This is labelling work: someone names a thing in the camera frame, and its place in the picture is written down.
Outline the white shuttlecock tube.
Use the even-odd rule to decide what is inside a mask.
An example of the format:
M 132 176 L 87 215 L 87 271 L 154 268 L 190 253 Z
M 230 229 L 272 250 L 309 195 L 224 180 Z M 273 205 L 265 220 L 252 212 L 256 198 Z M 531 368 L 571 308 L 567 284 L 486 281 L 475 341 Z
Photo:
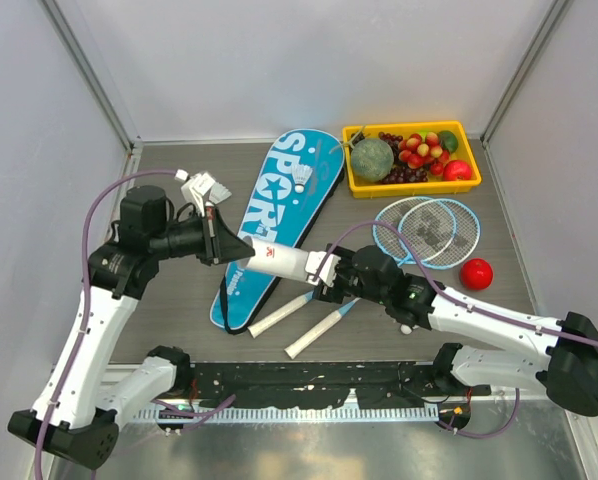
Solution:
M 252 236 L 246 236 L 244 241 L 252 247 L 254 255 L 239 260 L 239 268 L 282 279 L 307 282 L 307 252 Z

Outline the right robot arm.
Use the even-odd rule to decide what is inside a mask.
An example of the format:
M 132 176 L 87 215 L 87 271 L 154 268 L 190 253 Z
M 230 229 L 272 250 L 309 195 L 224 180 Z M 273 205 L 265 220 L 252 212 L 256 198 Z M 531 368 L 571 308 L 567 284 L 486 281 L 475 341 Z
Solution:
M 567 411 L 598 416 L 598 330 L 582 314 L 540 317 L 477 301 L 404 272 L 376 246 L 311 253 L 305 270 L 322 301 L 360 298 L 380 305 L 410 329 L 447 332 L 492 346 L 490 352 L 443 346 L 431 381 L 444 394 L 494 384 L 544 392 Z

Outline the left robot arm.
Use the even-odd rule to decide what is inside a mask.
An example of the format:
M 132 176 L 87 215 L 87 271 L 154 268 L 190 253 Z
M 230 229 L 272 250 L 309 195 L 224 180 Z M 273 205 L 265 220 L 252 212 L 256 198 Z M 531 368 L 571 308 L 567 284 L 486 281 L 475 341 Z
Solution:
M 100 468 L 140 409 L 165 393 L 180 398 L 192 388 L 189 355 L 157 346 L 128 377 L 100 389 L 119 336 L 160 262 L 194 256 L 212 266 L 254 253 L 213 204 L 178 220 L 162 188 L 130 189 L 120 203 L 115 237 L 86 260 L 79 311 L 59 362 L 33 406 L 12 414 L 9 432 L 38 451 Z

